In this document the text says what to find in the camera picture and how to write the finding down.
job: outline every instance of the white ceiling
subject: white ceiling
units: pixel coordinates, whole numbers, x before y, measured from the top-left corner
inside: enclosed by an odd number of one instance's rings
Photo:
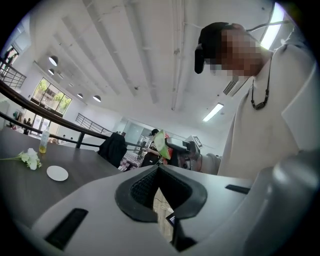
[[[39,66],[54,68],[48,56],[58,56],[54,69],[64,79],[53,79],[87,104],[116,110],[143,103],[221,132],[248,88],[231,98],[223,94],[231,77],[214,76],[208,66],[194,72],[198,27],[229,22],[250,29],[268,22],[271,10],[269,0],[48,0],[31,15],[31,40]],[[252,35],[260,40],[263,32]],[[203,123],[218,102],[222,111]]]

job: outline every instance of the table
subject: table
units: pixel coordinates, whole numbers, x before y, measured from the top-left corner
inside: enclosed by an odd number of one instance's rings
[[[21,151],[38,151],[40,141],[4,127],[0,131],[0,159],[12,158]],[[0,161],[0,192],[12,218],[31,228],[51,206],[79,187],[101,178],[121,173],[93,150],[48,143],[46,154],[38,156],[42,167],[27,168],[17,160]],[[54,181],[47,175],[49,166],[60,166],[69,176]]]
[[[141,160],[137,160],[137,154],[132,152],[126,152],[123,158],[121,159],[119,168],[126,172],[128,170],[139,168],[139,166],[143,162],[143,158]]]

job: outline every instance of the railing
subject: railing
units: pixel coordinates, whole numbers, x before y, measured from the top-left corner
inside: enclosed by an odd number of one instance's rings
[[[26,76],[0,58],[0,80],[11,88],[20,88]]]
[[[17,103],[21,107],[23,107],[23,108],[25,108],[25,109],[27,109],[27,110],[29,110],[31,112],[33,112],[36,115],[42,116],[43,118],[48,119],[48,120],[56,123],[57,125],[61,125],[61,126],[66,127],[68,129],[80,132],[78,141],[73,141],[73,140],[70,140],[70,139],[66,139],[66,138],[63,138],[63,137],[59,137],[59,136],[50,134],[50,137],[52,137],[52,138],[55,138],[55,139],[58,139],[58,140],[61,140],[61,141],[70,142],[70,143],[76,143],[76,146],[75,146],[76,148],[80,148],[81,145],[86,145],[86,146],[91,146],[91,147],[99,147],[100,146],[100,145],[83,143],[82,141],[84,139],[85,134],[88,134],[88,135],[96,137],[96,138],[104,139],[104,140],[109,138],[109,136],[103,135],[103,134],[95,132],[93,130],[89,130],[89,129],[83,128],[83,127],[81,127],[79,125],[76,125],[76,124],[74,124],[74,123],[72,123],[70,121],[67,121],[67,120],[65,120],[65,119],[63,119],[63,118],[61,118],[61,117],[59,117],[59,116],[57,116],[57,115],[45,110],[42,107],[37,106],[36,104],[32,103],[31,101],[27,100],[26,98],[21,96],[19,93],[14,91],[12,88],[10,88],[8,85],[6,85],[2,80],[0,80],[0,93],[2,93],[5,97],[9,98],[13,102]],[[35,129],[33,127],[25,125],[24,123],[21,123],[21,122],[19,122],[17,120],[14,120],[14,119],[12,119],[11,117],[7,116],[4,113],[0,112],[0,117],[8,120],[9,122],[11,122],[13,124],[21,126],[21,127],[25,128],[25,129],[28,129],[28,130],[34,131],[36,133],[42,134],[41,130]],[[136,145],[136,144],[133,144],[133,143],[126,142],[126,144],[130,145],[130,146],[136,146],[136,147],[141,148],[140,145]]]
[[[78,116],[76,117],[75,121],[80,124],[80,126],[94,131],[96,133],[102,134],[102,133],[106,133],[106,132],[111,132],[110,130],[103,128],[101,125],[91,121],[90,119],[86,118],[85,116],[83,116],[82,114],[78,114]]]

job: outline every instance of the necklace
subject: necklace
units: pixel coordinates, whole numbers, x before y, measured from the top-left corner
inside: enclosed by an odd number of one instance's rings
[[[268,76],[268,84],[266,86],[266,90],[265,90],[265,97],[264,97],[264,101],[259,103],[258,105],[255,104],[255,101],[254,101],[254,79],[252,80],[252,95],[251,95],[251,103],[252,103],[252,106],[255,110],[261,110],[263,109],[266,105],[267,105],[267,102],[268,102],[268,97],[269,97],[269,81],[270,81],[270,70],[271,70],[271,61],[272,61],[272,55],[270,57],[270,68],[269,68],[269,76]]]

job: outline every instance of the white plate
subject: white plate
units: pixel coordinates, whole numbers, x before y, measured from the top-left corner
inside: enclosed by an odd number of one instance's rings
[[[46,169],[46,174],[57,182],[65,181],[69,176],[65,169],[56,165],[49,166],[48,169]]]

